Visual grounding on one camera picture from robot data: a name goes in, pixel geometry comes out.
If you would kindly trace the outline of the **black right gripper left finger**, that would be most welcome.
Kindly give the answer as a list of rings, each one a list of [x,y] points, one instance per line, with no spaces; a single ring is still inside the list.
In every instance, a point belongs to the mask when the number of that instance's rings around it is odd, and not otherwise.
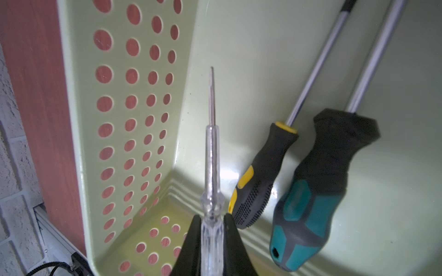
[[[201,275],[201,222],[201,217],[194,215],[170,276]]]

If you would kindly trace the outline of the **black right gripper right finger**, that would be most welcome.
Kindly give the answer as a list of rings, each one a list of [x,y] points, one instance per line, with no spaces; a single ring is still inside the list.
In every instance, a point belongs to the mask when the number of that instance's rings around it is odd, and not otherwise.
[[[224,215],[223,226],[223,275],[258,276],[231,214]]]

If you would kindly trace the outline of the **clear tester screwdriver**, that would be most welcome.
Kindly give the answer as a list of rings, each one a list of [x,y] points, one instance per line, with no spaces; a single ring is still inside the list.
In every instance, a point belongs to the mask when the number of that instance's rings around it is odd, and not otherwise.
[[[224,195],[220,188],[219,128],[215,116],[214,68],[209,69],[209,123],[206,127],[205,190],[201,196],[201,270],[203,276],[221,276],[224,269]]]

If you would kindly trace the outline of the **black yellow screwdriver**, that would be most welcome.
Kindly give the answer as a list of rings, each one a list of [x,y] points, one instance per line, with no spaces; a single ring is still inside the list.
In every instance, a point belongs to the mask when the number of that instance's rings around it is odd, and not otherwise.
[[[284,156],[299,137],[298,131],[292,125],[356,2],[357,0],[346,0],[343,3],[288,119],[270,125],[267,141],[235,186],[228,211],[238,229],[244,230],[252,226],[266,208]]]

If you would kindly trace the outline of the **teal and grey screwdriver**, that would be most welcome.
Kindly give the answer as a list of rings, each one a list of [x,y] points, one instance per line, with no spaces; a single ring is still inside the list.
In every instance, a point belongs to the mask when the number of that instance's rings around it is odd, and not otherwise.
[[[405,5],[405,1],[391,1],[345,110],[325,109],[314,117],[314,146],[296,168],[292,185],[273,213],[269,253],[285,271],[298,270],[327,243],[353,157],[381,136],[376,120],[356,111]]]

